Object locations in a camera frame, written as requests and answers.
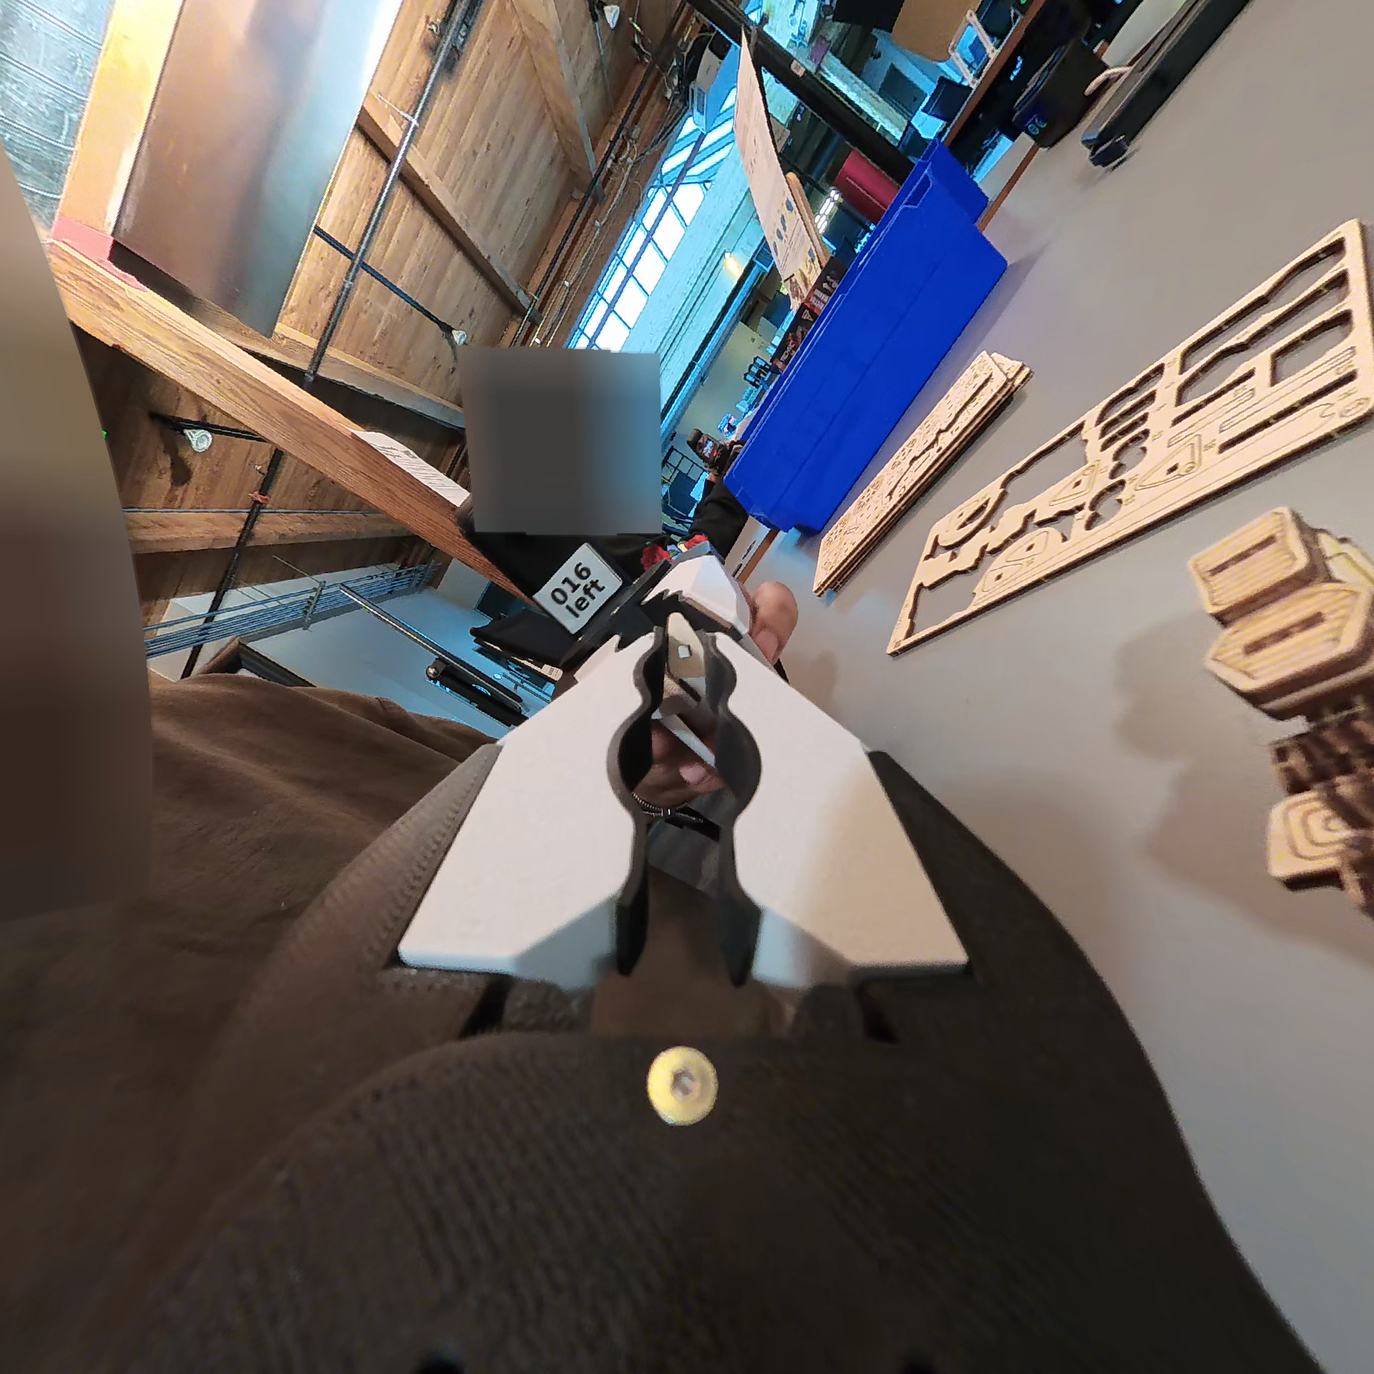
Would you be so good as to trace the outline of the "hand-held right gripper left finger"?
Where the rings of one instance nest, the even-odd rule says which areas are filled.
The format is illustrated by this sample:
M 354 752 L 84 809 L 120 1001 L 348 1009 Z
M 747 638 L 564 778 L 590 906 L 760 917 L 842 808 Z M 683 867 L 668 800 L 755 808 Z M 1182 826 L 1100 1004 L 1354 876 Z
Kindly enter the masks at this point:
M 647 765 L 664 631 L 606 644 L 593 670 L 497 744 L 485 780 L 400 937 L 410 968 L 595 984 L 647 935 Z

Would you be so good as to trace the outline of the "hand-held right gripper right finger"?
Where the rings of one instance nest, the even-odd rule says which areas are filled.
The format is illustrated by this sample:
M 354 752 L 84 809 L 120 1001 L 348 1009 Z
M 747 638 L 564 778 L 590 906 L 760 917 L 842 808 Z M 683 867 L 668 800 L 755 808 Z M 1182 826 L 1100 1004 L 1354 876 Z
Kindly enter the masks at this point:
M 701 639 L 731 796 L 716 934 L 734 984 L 858 984 L 968 963 L 863 744 L 726 633 Z

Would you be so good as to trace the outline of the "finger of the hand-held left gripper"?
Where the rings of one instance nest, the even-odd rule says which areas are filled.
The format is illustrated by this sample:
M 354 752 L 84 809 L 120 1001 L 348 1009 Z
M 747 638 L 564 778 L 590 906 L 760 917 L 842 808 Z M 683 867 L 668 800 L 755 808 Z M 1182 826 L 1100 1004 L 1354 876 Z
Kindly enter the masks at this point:
M 709 544 L 693 544 L 670 559 L 662 577 L 646 592 L 642 607 L 665 607 L 670 597 L 680 607 L 703 613 L 735 639 L 749 638 L 750 603 Z

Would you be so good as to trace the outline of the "small wooden puzzle piece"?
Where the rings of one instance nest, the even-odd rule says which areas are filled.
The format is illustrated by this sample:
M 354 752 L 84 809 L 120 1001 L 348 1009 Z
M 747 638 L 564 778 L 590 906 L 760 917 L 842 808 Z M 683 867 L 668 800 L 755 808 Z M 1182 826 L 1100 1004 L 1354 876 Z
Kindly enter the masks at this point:
M 682 611 L 670 611 L 664 623 L 664 677 L 675 688 L 701 700 L 708 690 L 708 665 L 700 631 Z

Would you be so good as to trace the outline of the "grey desk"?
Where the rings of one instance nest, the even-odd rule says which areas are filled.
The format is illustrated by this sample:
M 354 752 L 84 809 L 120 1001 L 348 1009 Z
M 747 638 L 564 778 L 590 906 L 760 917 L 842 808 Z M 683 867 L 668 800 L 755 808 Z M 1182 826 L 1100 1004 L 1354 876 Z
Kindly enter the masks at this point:
M 811 539 L 786 674 L 1002 857 L 1125 1011 L 1218 1213 L 1326 1370 L 1370 1370 L 1370 921 L 1264 860 L 1282 726 L 1205 670 L 1187 561 L 1292 505 L 1370 553 L 1370 423 L 901 657 L 929 525 L 1341 222 L 1370 227 L 1372 5 L 1249 3 L 1108 171 L 1040 150 L 986 227 L 1007 270 L 870 458 L 968 358 L 1033 378 L 830 600 Z

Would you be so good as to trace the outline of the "person's left hand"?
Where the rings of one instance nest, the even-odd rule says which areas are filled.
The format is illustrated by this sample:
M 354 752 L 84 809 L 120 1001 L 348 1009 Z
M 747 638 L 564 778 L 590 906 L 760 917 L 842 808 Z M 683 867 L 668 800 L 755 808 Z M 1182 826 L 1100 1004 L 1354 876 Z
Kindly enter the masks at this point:
M 749 595 L 749 638 L 770 664 L 778 664 L 796 629 L 798 613 L 794 593 L 781 582 L 763 582 Z M 646 814 L 677 811 L 724 785 L 713 765 L 662 723 L 650 724 L 649 742 L 650 764 L 631 786 Z

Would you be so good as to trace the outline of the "stack of wooden puzzle sheets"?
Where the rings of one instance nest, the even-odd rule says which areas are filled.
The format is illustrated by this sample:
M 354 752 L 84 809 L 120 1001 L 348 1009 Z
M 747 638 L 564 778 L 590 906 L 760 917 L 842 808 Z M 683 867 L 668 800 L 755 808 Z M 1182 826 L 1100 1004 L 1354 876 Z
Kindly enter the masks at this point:
M 812 592 L 842 587 L 1032 376 L 1018 360 L 981 351 L 825 531 Z

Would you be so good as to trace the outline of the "white paper label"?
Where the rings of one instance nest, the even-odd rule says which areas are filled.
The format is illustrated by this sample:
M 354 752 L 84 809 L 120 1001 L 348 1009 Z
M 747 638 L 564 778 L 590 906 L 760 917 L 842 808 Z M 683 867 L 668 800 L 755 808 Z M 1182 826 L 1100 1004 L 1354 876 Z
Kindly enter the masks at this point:
M 358 440 L 366 441 L 379 454 L 382 454 L 394 468 L 402 469 L 420 481 L 428 489 L 435 490 L 454 510 L 466 510 L 471 507 L 471 492 L 435 468 L 431 463 L 420 458 L 399 440 L 381 433 L 353 430 Z

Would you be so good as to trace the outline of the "large blue plastic bin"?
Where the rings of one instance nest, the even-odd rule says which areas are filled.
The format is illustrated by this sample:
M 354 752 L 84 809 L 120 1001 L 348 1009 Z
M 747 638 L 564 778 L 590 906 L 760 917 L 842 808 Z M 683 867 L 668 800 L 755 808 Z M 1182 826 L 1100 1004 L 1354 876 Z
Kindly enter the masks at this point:
M 1005 271 L 987 196 L 930 144 L 771 384 L 726 484 L 757 522 L 817 531 Z

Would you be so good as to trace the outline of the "dark printed box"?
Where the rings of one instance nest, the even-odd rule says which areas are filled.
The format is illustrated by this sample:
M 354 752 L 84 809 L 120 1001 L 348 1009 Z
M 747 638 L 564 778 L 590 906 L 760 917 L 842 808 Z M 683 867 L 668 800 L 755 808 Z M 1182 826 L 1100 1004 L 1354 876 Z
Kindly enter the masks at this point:
M 845 270 L 847 266 L 837 257 L 829 257 L 825 265 L 821 268 L 814 284 L 794 309 L 793 319 L 785 327 L 781 338 L 778 340 L 778 346 L 773 355 L 773 361 L 778 369 L 783 369 L 796 355 L 821 310 L 834 296 Z

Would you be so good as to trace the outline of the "person's brown sweater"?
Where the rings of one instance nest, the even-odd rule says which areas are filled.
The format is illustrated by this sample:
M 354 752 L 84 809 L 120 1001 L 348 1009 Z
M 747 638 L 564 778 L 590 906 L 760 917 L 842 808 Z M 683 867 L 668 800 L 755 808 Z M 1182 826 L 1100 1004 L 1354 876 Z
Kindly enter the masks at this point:
M 215 1040 L 305 906 L 487 737 L 242 675 L 152 685 L 150 870 L 3 927 L 3 1244 L 63 1248 L 160 1173 Z

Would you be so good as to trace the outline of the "wooden cutout puzzle sheet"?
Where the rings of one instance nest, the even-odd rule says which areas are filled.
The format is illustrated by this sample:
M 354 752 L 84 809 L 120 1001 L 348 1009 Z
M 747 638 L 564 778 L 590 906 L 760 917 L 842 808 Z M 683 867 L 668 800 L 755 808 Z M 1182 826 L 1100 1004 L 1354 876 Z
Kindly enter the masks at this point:
M 1370 417 L 1365 225 L 1349 219 L 929 528 L 897 657 Z

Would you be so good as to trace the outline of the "standing printed poster board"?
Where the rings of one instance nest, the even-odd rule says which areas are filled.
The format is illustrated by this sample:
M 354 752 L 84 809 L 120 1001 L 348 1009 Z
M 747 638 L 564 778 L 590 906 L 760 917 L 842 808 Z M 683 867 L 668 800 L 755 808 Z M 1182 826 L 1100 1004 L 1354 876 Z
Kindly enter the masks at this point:
M 809 201 L 796 176 L 783 171 L 773 127 L 750 52 L 755 29 L 740 34 L 740 59 L 732 108 L 732 135 L 753 211 L 793 307 L 803 306 L 829 260 Z

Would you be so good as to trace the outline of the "red cylinder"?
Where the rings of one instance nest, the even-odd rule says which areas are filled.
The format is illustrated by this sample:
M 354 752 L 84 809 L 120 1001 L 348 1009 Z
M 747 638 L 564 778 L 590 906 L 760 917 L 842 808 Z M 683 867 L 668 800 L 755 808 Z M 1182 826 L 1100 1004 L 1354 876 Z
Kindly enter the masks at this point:
M 832 189 L 839 199 L 870 224 L 883 217 L 899 194 L 899 188 L 899 181 L 888 176 L 857 149 L 845 155 L 832 180 Z

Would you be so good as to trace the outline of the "wooden model assembly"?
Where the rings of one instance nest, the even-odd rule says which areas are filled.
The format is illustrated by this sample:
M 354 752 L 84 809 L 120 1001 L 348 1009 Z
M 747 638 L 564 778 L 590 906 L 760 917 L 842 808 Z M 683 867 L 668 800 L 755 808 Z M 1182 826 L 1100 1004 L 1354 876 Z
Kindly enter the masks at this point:
M 1298 729 L 1267 746 L 1282 790 L 1264 832 L 1287 888 L 1372 912 L 1372 571 L 1359 546 L 1279 507 L 1190 559 L 1220 625 L 1207 670 Z

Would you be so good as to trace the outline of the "black charger with display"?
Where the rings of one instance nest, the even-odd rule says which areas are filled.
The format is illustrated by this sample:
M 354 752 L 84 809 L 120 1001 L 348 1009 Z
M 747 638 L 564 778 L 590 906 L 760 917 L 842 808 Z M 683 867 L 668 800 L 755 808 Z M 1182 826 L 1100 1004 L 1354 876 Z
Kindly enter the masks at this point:
M 1007 135 L 1050 149 L 1072 132 L 1105 86 L 1107 67 L 1092 50 L 1064 52 L 1028 81 L 1004 124 Z

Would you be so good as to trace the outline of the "long black bar device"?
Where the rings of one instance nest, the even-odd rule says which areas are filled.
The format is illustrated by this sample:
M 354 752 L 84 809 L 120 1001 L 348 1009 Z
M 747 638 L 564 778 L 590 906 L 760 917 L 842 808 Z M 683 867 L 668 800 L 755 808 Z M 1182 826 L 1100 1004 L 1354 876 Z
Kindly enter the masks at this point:
M 1143 127 L 1247 1 L 1189 1 L 1140 49 L 1092 113 L 1081 144 L 1092 167 L 1118 165 Z

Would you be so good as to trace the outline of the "metal ventilation duct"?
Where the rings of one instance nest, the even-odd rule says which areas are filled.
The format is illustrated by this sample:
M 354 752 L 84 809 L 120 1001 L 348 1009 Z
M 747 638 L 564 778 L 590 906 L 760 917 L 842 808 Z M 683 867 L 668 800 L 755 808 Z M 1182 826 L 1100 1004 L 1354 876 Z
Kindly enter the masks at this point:
M 186 1 L 112 237 L 273 333 L 397 1 Z

